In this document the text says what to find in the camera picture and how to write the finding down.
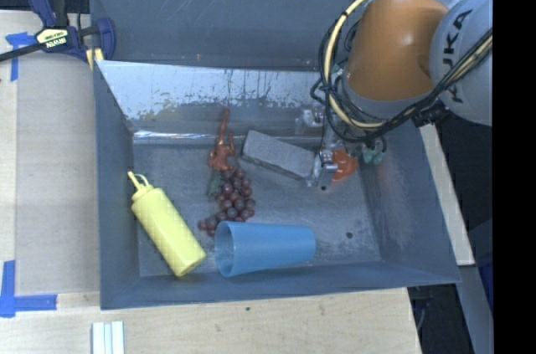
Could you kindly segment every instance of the purple grapes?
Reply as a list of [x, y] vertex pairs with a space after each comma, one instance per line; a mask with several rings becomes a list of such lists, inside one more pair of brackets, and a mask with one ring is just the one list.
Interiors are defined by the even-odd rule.
[[245, 176], [245, 171], [236, 168], [234, 171], [221, 172], [220, 175], [222, 182], [219, 193], [214, 195], [219, 211], [198, 222], [199, 230], [207, 231], [211, 237], [215, 235], [219, 222], [245, 222], [255, 216], [256, 202], [251, 198], [251, 180]]

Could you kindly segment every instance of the yellow squeeze bottle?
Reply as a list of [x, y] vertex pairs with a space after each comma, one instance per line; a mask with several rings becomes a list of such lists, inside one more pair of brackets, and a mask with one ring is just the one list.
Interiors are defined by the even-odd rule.
[[160, 187], [154, 187], [141, 174], [129, 171], [136, 186], [132, 211], [151, 237], [173, 273], [187, 274], [207, 257], [198, 240]]

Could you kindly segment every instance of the orange toy figure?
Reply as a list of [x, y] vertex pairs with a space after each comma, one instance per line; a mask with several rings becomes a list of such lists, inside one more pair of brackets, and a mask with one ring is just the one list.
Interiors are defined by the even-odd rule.
[[229, 119], [229, 109], [224, 109], [224, 119], [219, 126], [218, 138], [216, 139], [216, 147], [210, 151], [209, 166], [215, 170], [230, 171], [233, 167], [227, 162], [227, 156], [234, 156], [236, 153], [235, 144], [233, 141], [233, 133], [229, 133], [229, 144], [224, 144], [225, 127]]

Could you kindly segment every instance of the yellow label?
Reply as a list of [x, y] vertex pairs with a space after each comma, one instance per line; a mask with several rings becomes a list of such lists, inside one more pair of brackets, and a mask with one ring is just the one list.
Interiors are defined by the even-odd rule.
[[64, 44], [67, 41], [65, 37], [67, 37], [68, 35], [69, 32], [66, 29], [44, 29], [43, 31], [41, 31], [41, 33], [37, 35], [36, 39], [39, 43], [45, 43], [51, 40], [58, 40], [56, 44], [49, 46], [50, 48], [53, 48], [58, 44]]

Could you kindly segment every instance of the blue tape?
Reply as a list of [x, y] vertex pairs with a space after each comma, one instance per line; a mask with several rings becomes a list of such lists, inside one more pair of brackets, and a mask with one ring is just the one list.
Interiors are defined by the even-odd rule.
[[13, 318], [19, 311], [55, 310], [57, 295], [15, 296], [15, 261], [3, 263], [0, 317]]
[[[17, 50], [21, 46], [28, 46], [29, 44], [35, 44], [37, 41], [35, 37], [26, 32], [8, 34], [6, 40], [13, 46], [13, 50]], [[18, 79], [18, 58], [13, 58], [11, 61], [11, 81]]]

